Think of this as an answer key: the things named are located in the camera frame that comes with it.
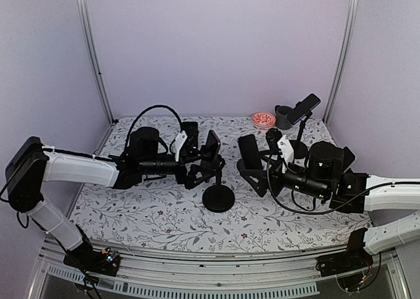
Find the black phone with pink edge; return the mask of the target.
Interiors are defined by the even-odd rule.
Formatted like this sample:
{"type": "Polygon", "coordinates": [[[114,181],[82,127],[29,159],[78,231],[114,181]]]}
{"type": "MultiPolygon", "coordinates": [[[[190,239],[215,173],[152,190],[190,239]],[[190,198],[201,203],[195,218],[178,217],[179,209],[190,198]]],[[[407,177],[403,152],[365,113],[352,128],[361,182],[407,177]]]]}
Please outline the black phone with pink edge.
{"type": "Polygon", "coordinates": [[[221,146],[221,141],[214,130],[210,130],[202,151],[200,167],[211,168],[211,164],[217,158],[221,146]]]}

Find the black round-base phone stand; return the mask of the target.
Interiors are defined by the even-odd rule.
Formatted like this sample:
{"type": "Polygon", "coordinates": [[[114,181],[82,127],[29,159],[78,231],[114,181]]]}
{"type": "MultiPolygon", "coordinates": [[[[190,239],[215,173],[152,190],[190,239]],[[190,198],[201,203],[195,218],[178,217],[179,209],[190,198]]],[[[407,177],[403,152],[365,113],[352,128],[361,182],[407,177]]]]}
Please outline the black round-base phone stand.
{"type": "Polygon", "coordinates": [[[222,169],[226,161],[219,155],[217,161],[214,162],[216,183],[209,186],[202,195],[203,206],[215,213],[223,213],[230,210],[235,203],[234,192],[222,184],[222,169]]]}

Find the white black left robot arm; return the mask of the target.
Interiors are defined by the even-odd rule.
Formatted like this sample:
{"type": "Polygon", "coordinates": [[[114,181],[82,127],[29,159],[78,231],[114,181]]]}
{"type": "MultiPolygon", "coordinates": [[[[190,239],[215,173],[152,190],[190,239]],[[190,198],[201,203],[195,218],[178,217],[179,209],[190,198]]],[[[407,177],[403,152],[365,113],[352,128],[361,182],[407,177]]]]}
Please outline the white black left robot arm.
{"type": "Polygon", "coordinates": [[[173,175],[178,184],[192,189],[214,175],[210,168],[219,147],[219,139],[212,137],[199,147],[197,129],[181,129],[167,146],[157,129],[141,127],[129,133],[121,155],[103,158],[48,148],[32,136],[6,167],[7,201],[56,239],[66,254],[67,266],[83,273],[116,276],[121,261],[118,251],[96,251],[83,230],[43,196],[43,183],[65,181],[129,189],[144,180],[173,175]]]}

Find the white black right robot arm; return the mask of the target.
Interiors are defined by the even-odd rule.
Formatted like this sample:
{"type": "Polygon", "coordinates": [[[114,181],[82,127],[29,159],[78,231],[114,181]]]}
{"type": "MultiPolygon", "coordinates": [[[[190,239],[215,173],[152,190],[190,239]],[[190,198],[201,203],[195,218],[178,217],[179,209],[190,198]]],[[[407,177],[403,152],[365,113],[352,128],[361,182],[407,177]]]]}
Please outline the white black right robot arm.
{"type": "Polygon", "coordinates": [[[350,166],[355,155],[350,149],[326,141],[311,145],[304,165],[298,166],[293,162],[291,141],[278,129],[266,132],[266,142],[268,149],[261,151],[254,135],[238,138],[241,158],[237,169],[260,197],[269,193],[277,201],[287,188],[328,203],[324,214],[412,210],[389,224],[354,230],[344,251],[317,258],[316,270],[321,276],[371,269],[374,255],[419,239],[419,179],[353,172],[350,166]]]}

